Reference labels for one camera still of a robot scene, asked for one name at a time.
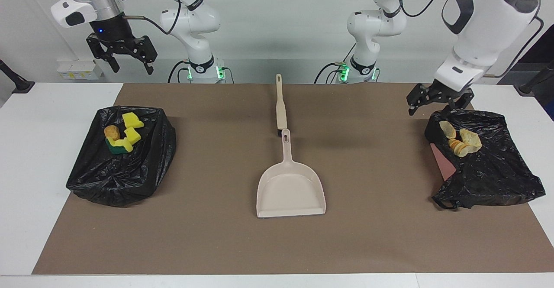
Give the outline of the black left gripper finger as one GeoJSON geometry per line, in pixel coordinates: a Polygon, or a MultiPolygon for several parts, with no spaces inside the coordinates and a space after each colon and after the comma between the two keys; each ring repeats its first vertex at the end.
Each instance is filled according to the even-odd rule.
{"type": "Polygon", "coordinates": [[[451,109],[465,109],[474,97],[473,89],[467,88],[456,99],[450,100],[451,109]]]}
{"type": "Polygon", "coordinates": [[[408,114],[413,116],[417,109],[438,100],[438,92],[433,85],[425,86],[417,84],[406,97],[408,103],[408,114]]]}

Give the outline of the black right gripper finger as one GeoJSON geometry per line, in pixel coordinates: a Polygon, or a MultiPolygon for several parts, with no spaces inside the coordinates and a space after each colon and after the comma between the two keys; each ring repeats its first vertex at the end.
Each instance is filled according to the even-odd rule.
{"type": "Polygon", "coordinates": [[[97,35],[89,35],[87,37],[87,44],[96,59],[102,59],[103,61],[109,63],[114,73],[119,71],[119,64],[113,57],[113,42],[103,41],[99,39],[97,35]]]}
{"type": "Polygon", "coordinates": [[[154,72],[154,67],[152,65],[158,57],[158,52],[154,48],[149,36],[133,38],[131,40],[130,55],[143,63],[147,74],[152,74],[154,72]]]}

